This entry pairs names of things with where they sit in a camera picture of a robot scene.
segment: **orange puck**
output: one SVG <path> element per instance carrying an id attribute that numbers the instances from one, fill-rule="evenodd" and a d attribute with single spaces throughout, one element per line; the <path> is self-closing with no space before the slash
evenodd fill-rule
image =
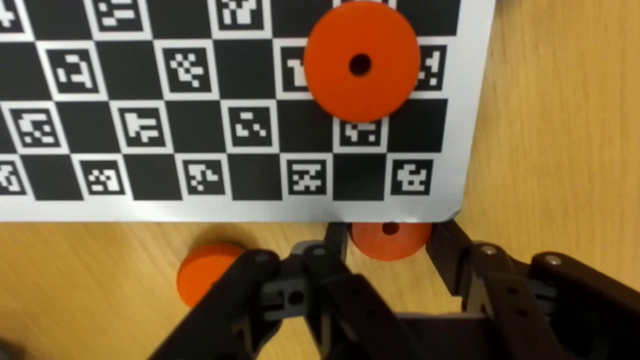
<path id="1" fill-rule="evenodd" d="M 176 287 L 186 307 L 196 307 L 221 275 L 241 257 L 237 244 L 207 244 L 180 264 Z"/>
<path id="2" fill-rule="evenodd" d="M 386 4 L 346 3 L 307 36 L 303 77 L 316 103 L 346 122 L 390 117 L 411 95 L 420 47 L 408 21 Z"/>
<path id="3" fill-rule="evenodd" d="M 426 247 L 429 225 L 351 225 L 354 247 L 376 260 L 402 260 Z"/>

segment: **calibration board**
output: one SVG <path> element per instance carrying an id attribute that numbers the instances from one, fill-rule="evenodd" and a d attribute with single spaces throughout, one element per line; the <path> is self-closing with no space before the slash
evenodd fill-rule
<path id="1" fill-rule="evenodd" d="M 349 125 L 303 79 L 339 0 L 0 0 L 0 220 L 454 217 L 493 0 L 383 4 L 422 71 Z"/>

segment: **black hole in disc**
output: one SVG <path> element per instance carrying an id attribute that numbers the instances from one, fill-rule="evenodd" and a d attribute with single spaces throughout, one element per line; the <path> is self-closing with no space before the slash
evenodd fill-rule
<path id="1" fill-rule="evenodd" d="M 365 55 L 355 55 L 347 65 L 347 71 L 354 77 L 365 77 L 371 71 L 371 59 L 368 59 Z"/>
<path id="2" fill-rule="evenodd" d="M 381 233 L 383 233 L 386 237 L 393 237 L 393 234 L 399 233 L 399 227 L 398 227 L 395 223 L 383 223 L 383 225 L 381 225 Z"/>

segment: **screw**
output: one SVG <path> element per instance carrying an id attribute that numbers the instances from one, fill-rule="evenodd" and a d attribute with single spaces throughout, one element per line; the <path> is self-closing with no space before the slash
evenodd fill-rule
<path id="1" fill-rule="evenodd" d="M 484 254 L 496 254 L 496 253 L 498 253 L 496 247 L 480 247 L 480 250 L 481 250 Z"/>
<path id="2" fill-rule="evenodd" d="M 548 264 L 551 264 L 551 266 L 562 264 L 562 259 L 559 259 L 559 257 L 544 257 L 544 260 L 545 260 Z"/>

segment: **wood grain surface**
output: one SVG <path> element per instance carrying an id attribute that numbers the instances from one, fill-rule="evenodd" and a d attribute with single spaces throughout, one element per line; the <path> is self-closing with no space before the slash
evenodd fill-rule
<path id="1" fill-rule="evenodd" d="M 640 288 L 640 3 L 498 0 L 460 225 L 528 260 L 571 254 Z M 186 315 L 173 275 L 193 244 L 281 257 L 322 225 L 1 225 L 0 339 L 34 360 L 145 358 Z M 404 312 L 456 312 L 426 257 L 349 250 Z M 289 323 L 261 358 L 317 358 Z"/>

